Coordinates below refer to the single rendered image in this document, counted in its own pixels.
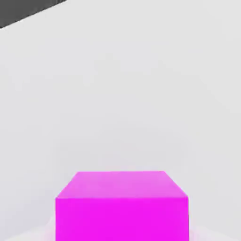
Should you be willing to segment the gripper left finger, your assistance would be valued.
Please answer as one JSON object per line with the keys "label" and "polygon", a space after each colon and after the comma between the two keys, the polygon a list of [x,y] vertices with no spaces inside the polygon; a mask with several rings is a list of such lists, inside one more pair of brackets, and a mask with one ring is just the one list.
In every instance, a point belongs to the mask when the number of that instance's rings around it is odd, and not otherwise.
{"label": "gripper left finger", "polygon": [[56,241],[55,216],[52,216],[46,225],[12,237],[11,241]]}

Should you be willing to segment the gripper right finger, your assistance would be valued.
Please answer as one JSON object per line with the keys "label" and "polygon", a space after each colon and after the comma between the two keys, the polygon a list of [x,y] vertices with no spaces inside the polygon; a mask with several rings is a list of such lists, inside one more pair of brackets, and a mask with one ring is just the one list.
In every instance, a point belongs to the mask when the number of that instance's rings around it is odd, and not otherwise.
{"label": "gripper right finger", "polygon": [[229,236],[217,229],[219,227],[217,218],[206,217],[199,220],[190,217],[189,222],[190,241],[231,241]]}

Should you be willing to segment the small magenta cube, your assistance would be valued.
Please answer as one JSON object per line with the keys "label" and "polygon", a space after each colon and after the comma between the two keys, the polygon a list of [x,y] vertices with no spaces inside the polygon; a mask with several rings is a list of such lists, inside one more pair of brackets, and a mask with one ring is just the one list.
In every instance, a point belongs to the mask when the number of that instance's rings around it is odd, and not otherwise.
{"label": "small magenta cube", "polygon": [[56,241],[189,241],[189,201],[163,171],[78,172],[55,199]]}

